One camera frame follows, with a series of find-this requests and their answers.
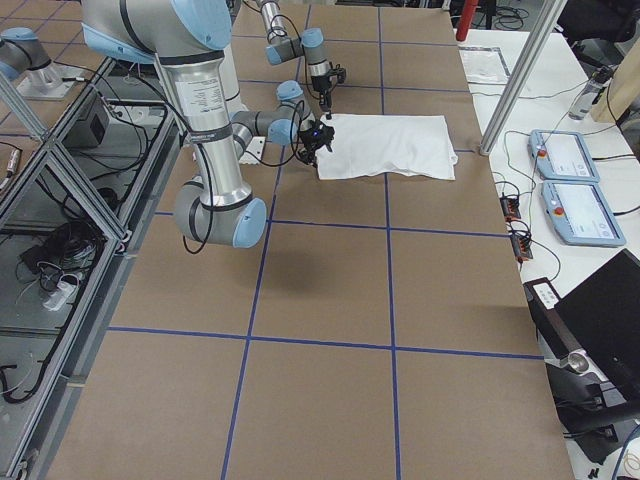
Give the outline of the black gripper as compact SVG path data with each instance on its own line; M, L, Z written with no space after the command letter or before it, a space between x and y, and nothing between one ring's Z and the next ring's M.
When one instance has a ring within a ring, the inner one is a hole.
M328 120L331 120L333 118L332 89L333 76L331 74L324 74L314 77L314 90L318 94L319 106L322 111L326 111L325 117Z
M299 158L302 159L304 164L317 168L316 152L325 148L332 153L334 136L335 129L332 126L323 123L319 119L314 120L310 128L298 133L298 139L303 145Z

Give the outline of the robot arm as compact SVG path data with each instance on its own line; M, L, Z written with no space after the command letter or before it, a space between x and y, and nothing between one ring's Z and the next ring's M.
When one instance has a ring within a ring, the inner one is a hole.
M255 2L265 27L268 45L266 56L271 65L303 58L307 73L305 83L317 100L320 110L332 117L335 87L346 80L346 69L329 60L325 39L320 28L299 32L293 21L284 15L277 1Z
M233 111L233 11L226 1L85 1L86 44L111 57L154 66L159 97L173 108L194 148L199 173L186 182L174 218L185 240L250 248L261 238L265 202L254 196L240 159L255 137L289 145L306 164L329 149L335 130L317 118L296 81L281 83L272 111Z

